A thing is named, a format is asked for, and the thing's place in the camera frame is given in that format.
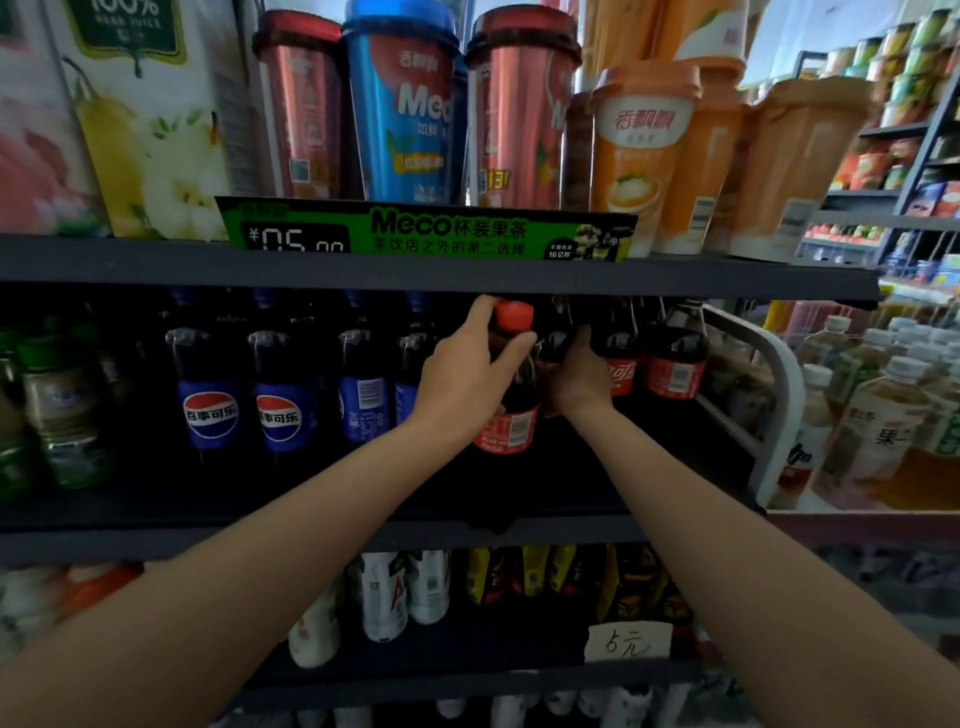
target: green price sign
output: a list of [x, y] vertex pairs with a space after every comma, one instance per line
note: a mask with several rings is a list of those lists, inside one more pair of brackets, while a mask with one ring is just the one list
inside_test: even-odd
[[230, 242], [247, 250], [622, 260], [635, 215], [218, 197]]

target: blue meco cup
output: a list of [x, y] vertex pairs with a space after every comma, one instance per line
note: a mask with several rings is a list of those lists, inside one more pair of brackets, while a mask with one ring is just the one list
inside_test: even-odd
[[459, 52], [450, 9], [436, 0], [349, 0], [344, 42], [367, 199], [448, 204]]

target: red meco cup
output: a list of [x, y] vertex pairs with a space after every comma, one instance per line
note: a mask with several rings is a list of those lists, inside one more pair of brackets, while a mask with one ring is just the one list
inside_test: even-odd
[[[503, 301], [496, 305], [495, 329], [490, 333], [490, 353], [496, 359], [510, 340], [534, 325], [534, 307], [522, 301]], [[497, 414], [476, 436], [473, 444], [494, 455], [515, 455], [530, 447], [540, 409], [537, 367], [528, 354], [507, 387]]]
[[278, 197], [340, 197], [342, 30], [309, 12], [267, 11], [253, 48], [270, 76], [271, 160]]
[[576, 20], [540, 5], [485, 12], [467, 45], [470, 194], [480, 207], [560, 209]]

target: price display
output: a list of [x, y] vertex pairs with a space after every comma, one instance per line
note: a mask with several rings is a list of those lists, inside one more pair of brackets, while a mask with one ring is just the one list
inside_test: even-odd
[[346, 225], [244, 221], [240, 227], [250, 251], [350, 252], [350, 233]]

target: person's left hand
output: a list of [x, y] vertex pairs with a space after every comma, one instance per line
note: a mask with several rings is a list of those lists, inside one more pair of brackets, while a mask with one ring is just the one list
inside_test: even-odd
[[423, 364], [411, 420], [456, 431], [464, 446], [496, 413], [516, 370], [537, 341], [533, 331], [515, 337], [490, 361], [488, 326], [497, 299], [479, 296], [467, 320]]

